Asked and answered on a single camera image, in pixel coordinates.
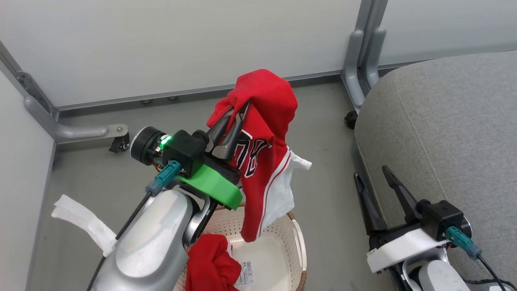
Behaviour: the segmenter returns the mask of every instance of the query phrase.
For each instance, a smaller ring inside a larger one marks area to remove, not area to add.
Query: white wall panel
[[[380,65],[517,49],[513,0],[389,0]]]
[[[340,70],[360,0],[4,0],[0,40],[55,106]]]
[[[1,71],[0,96],[0,290],[25,291],[54,140]]]

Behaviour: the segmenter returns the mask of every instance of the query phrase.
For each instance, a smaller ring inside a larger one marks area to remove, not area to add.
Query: gray fabric
[[[418,200],[446,199],[463,210],[483,257],[517,284],[517,51],[390,72],[367,96],[355,135],[388,225],[404,215],[382,165]],[[469,279],[490,278],[461,250],[449,258]]]

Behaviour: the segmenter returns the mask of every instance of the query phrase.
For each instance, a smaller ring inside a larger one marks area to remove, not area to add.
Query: silver robot arm casing
[[[470,291],[461,276],[446,261],[425,263],[418,272],[423,291]]]
[[[192,209],[182,192],[160,193],[106,258],[92,291],[172,290],[188,260],[183,233]]]

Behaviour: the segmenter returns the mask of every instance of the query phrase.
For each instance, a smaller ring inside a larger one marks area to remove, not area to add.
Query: metal frame
[[[52,106],[52,103],[50,103],[30,74],[22,70],[1,41],[0,61],[0,70],[6,76],[12,75],[14,77],[9,78],[9,80],[23,96],[27,111],[31,113],[34,119],[38,121],[41,127],[47,131],[57,144],[93,139],[117,138],[124,137],[128,134],[129,129],[125,124],[89,127],[74,127],[59,124],[57,122],[59,111]],[[122,149],[127,149],[129,142],[117,145],[117,148],[119,146]]]
[[[363,0],[355,31],[350,35],[341,78],[357,113],[364,93],[379,80],[378,61],[386,36],[380,27],[388,0]]]

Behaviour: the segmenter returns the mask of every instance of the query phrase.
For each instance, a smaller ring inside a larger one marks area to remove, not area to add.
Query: barcode label
[[[255,278],[253,277],[253,267],[251,266],[251,261],[243,261],[240,263],[241,270],[239,279],[235,282],[235,287],[246,286],[255,283]]]

